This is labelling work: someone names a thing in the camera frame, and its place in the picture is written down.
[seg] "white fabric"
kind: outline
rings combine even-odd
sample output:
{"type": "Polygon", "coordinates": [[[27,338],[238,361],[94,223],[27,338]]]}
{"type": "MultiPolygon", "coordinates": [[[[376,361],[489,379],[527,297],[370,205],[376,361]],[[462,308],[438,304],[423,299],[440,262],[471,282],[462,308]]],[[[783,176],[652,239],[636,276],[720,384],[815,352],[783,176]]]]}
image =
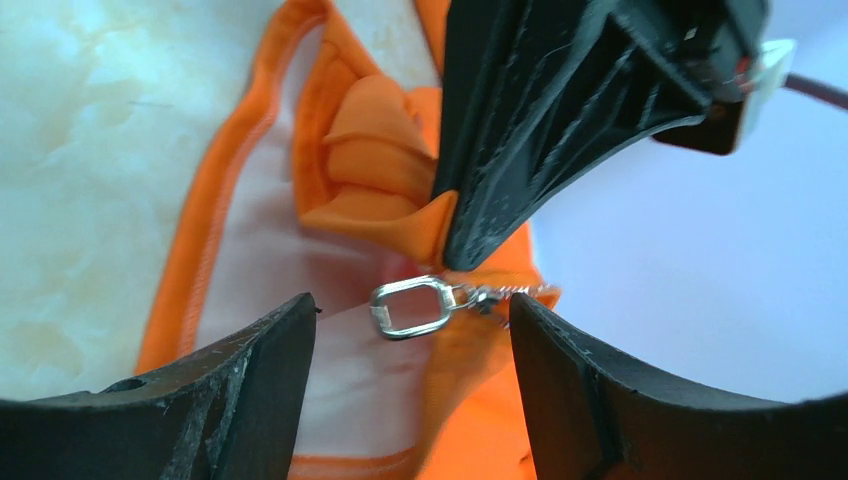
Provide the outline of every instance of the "white fabric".
{"type": "MultiPolygon", "coordinates": [[[[283,81],[280,113],[242,169],[198,328],[197,347],[310,292],[319,315],[296,453],[391,455],[412,446],[418,387],[430,339],[387,342],[367,301],[396,280],[396,258],[363,245],[302,231],[289,178],[294,110],[322,29],[298,48],[283,81]],[[374,435],[379,425],[380,434],[374,435]]],[[[425,322],[429,305],[417,309],[425,322]]]]}
{"type": "MultiPolygon", "coordinates": [[[[848,88],[848,3],[773,2],[794,70],[848,88]]],[[[783,401],[848,390],[848,114],[778,91],[729,157],[645,141],[534,218],[558,312],[643,360],[783,401]]]]}

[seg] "seam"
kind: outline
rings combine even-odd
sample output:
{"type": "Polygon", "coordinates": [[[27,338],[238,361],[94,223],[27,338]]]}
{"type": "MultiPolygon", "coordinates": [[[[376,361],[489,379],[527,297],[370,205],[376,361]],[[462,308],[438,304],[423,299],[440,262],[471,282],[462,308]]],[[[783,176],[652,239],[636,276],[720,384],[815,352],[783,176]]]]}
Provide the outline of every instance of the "seam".
{"type": "MultiPolygon", "coordinates": [[[[327,61],[324,63],[323,75],[317,75],[317,78],[319,78],[319,81],[318,81],[317,85],[315,86],[314,91],[315,91],[316,95],[313,97],[314,100],[310,101],[309,104],[306,105],[306,107],[309,107],[309,108],[306,108],[306,109],[303,110],[305,112],[308,112],[308,114],[305,115],[305,120],[308,120],[307,123],[309,125],[310,132],[319,128],[318,122],[316,121],[316,118],[315,118],[316,117],[315,112],[319,111],[320,109],[316,108],[316,105],[321,105],[321,106],[324,105],[321,102],[323,101],[323,99],[325,99],[327,97],[327,91],[330,90],[329,89],[330,80],[331,80],[330,74],[332,73],[331,67],[333,65],[335,65],[336,62],[339,62],[339,61],[341,61],[342,64],[344,64],[345,66],[347,66],[347,63],[345,63],[344,60],[342,60],[341,55],[339,54],[339,48],[336,46],[335,43],[333,43],[333,42],[331,42],[327,39],[324,39],[322,41],[322,45],[330,47],[330,48],[332,48],[332,50],[328,51],[327,61]]],[[[300,124],[300,122],[295,121],[295,128],[297,128],[298,124],[300,124]]],[[[297,140],[297,136],[293,135],[292,136],[292,142],[295,142],[296,140],[297,140]]],[[[310,148],[309,150],[310,150],[309,154],[311,156],[313,156],[314,158],[323,158],[323,153],[327,150],[327,146],[324,145],[323,138],[321,138],[319,141],[316,141],[314,146],[312,148],[310,148]]],[[[318,162],[318,165],[316,167],[321,170],[321,173],[323,174],[322,175],[323,178],[329,178],[330,177],[329,171],[328,171],[328,166],[327,166],[326,162],[318,162]]],[[[295,168],[300,169],[301,168],[300,164],[298,164],[295,168]]],[[[325,192],[327,194],[329,194],[329,192],[331,190],[333,190],[333,187],[329,182],[326,182],[323,185],[323,188],[325,189],[325,192]]],[[[295,206],[297,206],[297,204],[300,200],[301,200],[300,193],[296,190],[295,191],[295,206]]],[[[308,208],[306,210],[307,212],[314,210],[314,206],[311,204],[311,202],[308,204],[308,207],[310,207],[310,208],[308,208]]]]}
{"type": "MultiPolygon", "coordinates": [[[[205,304],[204,300],[209,291],[209,284],[212,280],[212,272],[217,261],[217,255],[227,221],[227,213],[229,212],[232,197],[235,194],[238,176],[241,174],[242,168],[247,163],[250,153],[252,153],[253,148],[256,147],[258,140],[267,133],[268,129],[270,129],[274,121],[276,121],[279,114],[282,90],[281,83],[288,71],[289,65],[291,64],[294,52],[297,51],[303,37],[323,20],[323,16],[317,16],[306,20],[293,36],[295,41],[293,41],[291,46],[284,50],[280,55],[276,69],[272,75],[272,102],[266,109],[262,118],[260,118],[260,120],[250,129],[247,136],[240,142],[241,145],[234,155],[233,161],[227,167],[227,172],[222,184],[222,190],[229,190],[229,194],[218,195],[212,217],[212,228],[206,236],[206,240],[203,242],[203,253],[201,254],[200,265],[194,275],[194,282],[188,299],[188,307],[183,315],[181,322],[182,325],[179,330],[177,343],[177,355],[179,357],[185,356],[194,350],[194,343],[197,339],[197,328],[200,324],[200,317],[205,304]]],[[[261,85],[259,77],[254,79],[253,85],[256,85],[257,87],[261,85]]]]}
{"type": "Polygon", "coordinates": [[[349,142],[351,140],[372,140],[379,141],[388,145],[391,145],[396,148],[400,148],[407,152],[413,153],[415,155],[425,157],[430,163],[433,163],[435,160],[433,156],[425,149],[417,148],[414,145],[410,145],[407,142],[402,142],[399,140],[395,140],[393,138],[389,138],[386,136],[381,136],[376,133],[359,133],[359,132],[351,132],[351,133],[342,133],[337,135],[327,135],[324,137],[324,141],[321,142],[325,146],[332,146],[344,142],[349,142]]]}
{"type": "Polygon", "coordinates": [[[334,478],[361,478],[365,476],[391,474],[404,469],[412,461],[413,449],[408,449],[388,457],[347,459],[341,457],[293,457],[289,475],[300,480],[334,478]]]}

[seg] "white marble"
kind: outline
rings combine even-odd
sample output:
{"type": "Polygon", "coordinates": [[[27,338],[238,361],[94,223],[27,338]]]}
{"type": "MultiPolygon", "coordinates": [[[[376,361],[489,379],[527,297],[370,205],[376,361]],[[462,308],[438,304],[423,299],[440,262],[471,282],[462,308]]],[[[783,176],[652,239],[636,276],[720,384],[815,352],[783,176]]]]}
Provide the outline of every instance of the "white marble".
{"type": "MultiPolygon", "coordinates": [[[[0,8],[0,397],[132,373],[198,161],[279,0],[0,8]]],[[[437,82],[411,2],[339,0],[405,86],[437,82]]]]}

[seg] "zipper teeth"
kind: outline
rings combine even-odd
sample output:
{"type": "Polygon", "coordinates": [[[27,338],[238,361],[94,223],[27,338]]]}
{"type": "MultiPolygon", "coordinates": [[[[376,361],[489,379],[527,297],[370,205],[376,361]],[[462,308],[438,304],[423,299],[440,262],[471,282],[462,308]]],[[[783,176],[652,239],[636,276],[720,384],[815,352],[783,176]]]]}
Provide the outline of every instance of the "zipper teeth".
{"type": "Polygon", "coordinates": [[[543,295],[548,292],[553,292],[556,290],[556,287],[550,284],[536,285],[536,286],[508,286],[508,287],[482,287],[490,290],[493,293],[499,294],[503,296],[504,300],[508,300],[515,294],[523,293],[525,295],[529,295],[531,297],[536,297],[539,295],[543,295]]]}

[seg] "metal zipper pull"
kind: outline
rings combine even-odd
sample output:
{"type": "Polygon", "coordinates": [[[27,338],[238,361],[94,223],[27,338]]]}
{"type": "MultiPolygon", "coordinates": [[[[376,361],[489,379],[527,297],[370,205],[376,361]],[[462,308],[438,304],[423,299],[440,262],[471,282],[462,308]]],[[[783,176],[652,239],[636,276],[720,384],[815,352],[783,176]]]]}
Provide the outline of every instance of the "metal zipper pull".
{"type": "Polygon", "coordinates": [[[443,328],[450,321],[454,312],[464,309],[476,309],[481,314],[488,315],[496,305],[516,293],[531,296],[542,295],[553,291],[555,287],[542,285],[536,287],[474,287],[467,284],[452,285],[436,275],[410,278],[398,282],[387,283],[371,294],[371,317],[380,334],[389,340],[407,340],[427,335],[443,328]],[[439,318],[429,323],[414,327],[397,329],[392,325],[389,308],[386,306],[388,297],[413,290],[416,288],[432,288],[439,298],[439,318]]]}

